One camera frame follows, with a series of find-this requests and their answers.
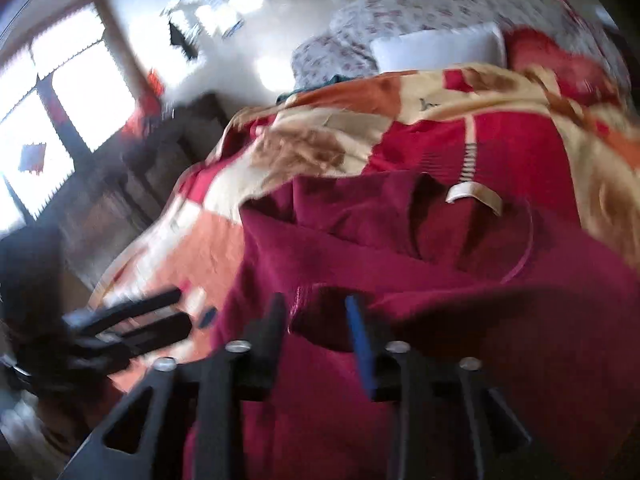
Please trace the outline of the window with frame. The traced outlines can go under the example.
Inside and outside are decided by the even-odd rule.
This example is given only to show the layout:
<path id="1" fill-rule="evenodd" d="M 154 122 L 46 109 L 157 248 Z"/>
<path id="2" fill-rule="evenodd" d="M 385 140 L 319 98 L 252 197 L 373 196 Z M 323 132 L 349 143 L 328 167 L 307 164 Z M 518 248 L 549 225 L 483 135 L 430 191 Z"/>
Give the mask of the window with frame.
<path id="1" fill-rule="evenodd" d="M 38 219 L 137 107 L 93 3 L 1 66 L 1 229 Z"/>

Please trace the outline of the dark wooden cabinet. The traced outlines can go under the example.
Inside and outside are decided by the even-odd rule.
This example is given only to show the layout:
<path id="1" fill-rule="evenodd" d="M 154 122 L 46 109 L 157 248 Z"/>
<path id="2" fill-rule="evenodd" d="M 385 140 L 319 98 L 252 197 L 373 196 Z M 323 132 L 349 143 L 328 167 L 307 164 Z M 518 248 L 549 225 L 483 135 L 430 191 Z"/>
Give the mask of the dark wooden cabinet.
<path id="1" fill-rule="evenodd" d="M 92 289 L 115 258 L 168 205 L 180 174 L 206 159 L 228 124 L 213 92 L 178 102 L 144 125 L 121 131 L 91 154 L 47 204 L 41 221 L 63 235 L 66 268 Z"/>

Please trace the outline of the red orange cream patterned blanket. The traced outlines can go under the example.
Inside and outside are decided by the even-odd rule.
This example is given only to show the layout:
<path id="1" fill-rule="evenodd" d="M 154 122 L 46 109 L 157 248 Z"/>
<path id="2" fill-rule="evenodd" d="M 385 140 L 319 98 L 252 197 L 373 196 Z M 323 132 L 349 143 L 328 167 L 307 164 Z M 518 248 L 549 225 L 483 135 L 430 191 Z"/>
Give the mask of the red orange cream patterned blanket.
<path id="1" fill-rule="evenodd" d="M 582 90 L 528 63 L 388 73 L 236 114 L 160 218 L 105 272 L 92 303 L 179 285 L 221 304 L 243 252 L 240 206 L 297 176 L 417 169 L 493 200 L 518 197 L 639 262 L 639 128 L 609 84 Z"/>

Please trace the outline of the white pillow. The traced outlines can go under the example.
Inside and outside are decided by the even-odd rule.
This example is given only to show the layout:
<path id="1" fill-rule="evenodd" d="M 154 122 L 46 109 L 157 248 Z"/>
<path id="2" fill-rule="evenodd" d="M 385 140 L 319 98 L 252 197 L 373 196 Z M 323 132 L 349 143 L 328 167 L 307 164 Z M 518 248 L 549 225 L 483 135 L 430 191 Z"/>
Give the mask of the white pillow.
<path id="1" fill-rule="evenodd" d="M 370 50 L 380 73 L 442 70 L 466 63 L 508 66 L 503 34 L 496 23 L 378 38 L 370 43 Z"/>

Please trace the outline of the maroon knit garment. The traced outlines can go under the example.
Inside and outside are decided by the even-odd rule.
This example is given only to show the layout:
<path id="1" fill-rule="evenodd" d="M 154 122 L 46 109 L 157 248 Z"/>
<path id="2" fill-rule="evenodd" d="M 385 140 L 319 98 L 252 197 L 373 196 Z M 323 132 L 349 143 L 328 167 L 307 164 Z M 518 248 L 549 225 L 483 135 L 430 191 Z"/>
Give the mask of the maroon knit garment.
<path id="1" fill-rule="evenodd" d="M 240 209 L 221 347 L 288 305 L 276 385 L 243 413 L 252 479 L 381 479 L 392 412 L 370 401 L 345 298 L 430 361 L 480 359 L 577 479 L 639 474 L 639 278 L 577 224 L 518 200 L 496 216 L 409 171 L 299 177 Z"/>

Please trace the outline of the teal cloth on bed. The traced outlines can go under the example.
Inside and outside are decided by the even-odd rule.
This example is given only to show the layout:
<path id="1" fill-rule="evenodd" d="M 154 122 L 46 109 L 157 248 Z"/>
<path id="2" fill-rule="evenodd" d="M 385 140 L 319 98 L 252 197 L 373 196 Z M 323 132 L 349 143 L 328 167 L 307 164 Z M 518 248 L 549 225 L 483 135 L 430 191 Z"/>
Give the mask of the teal cloth on bed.
<path id="1" fill-rule="evenodd" d="M 343 75 L 334 75 L 332 78 L 328 79 L 325 82 L 322 82 L 321 84 L 314 84 L 313 86 L 307 86 L 307 87 L 302 87 L 302 88 L 297 88 L 294 89 L 291 92 L 285 92 L 280 94 L 280 96 L 277 97 L 276 99 L 276 104 L 282 104 L 284 102 L 286 102 L 291 96 L 296 96 L 296 94 L 299 93 L 305 93 L 305 92 L 311 92 L 314 90 L 319 90 L 322 88 L 326 88 L 329 86 L 333 86 L 334 84 L 340 84 L 341 82 L 347 82 L 347 81 L 351 81 L 352 78 L 350 77 L 346 77 Z"/>

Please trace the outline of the dark hanging garment on wall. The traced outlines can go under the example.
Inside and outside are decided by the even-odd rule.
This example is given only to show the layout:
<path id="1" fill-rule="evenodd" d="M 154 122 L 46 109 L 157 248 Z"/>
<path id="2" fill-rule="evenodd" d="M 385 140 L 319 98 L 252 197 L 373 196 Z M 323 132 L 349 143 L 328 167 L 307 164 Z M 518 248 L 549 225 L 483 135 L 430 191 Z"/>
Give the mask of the dark hanging garment on wall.
<path id="1" fill-rule="evenodd" d="M 169 41 L 173 47 L 181 50 L 182 54 L 188 61 L 193 61 L 198 58 L 198 49 L 192 44 L 191 41 L 186 39 L 182 31 L 172 22 L 168 22 L 169 26 Z"/>

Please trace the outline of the red pink cushion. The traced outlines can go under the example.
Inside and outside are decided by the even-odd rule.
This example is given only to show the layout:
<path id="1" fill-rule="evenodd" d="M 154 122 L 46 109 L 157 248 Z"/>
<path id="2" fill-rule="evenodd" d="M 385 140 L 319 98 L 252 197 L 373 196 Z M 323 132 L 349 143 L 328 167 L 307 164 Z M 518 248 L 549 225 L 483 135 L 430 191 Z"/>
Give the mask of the red pink cushion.
<path id="1" fill-rule="evenodd" d="M 552 38 L 530 27 L 518 27 L 504 35 L 508 64 L 514 72 L 541 67 L 554 73 L 558 92 L 579 104 L 620 105 L 620 92 L 605 70 L 585 55 L 562 49 Z"/>

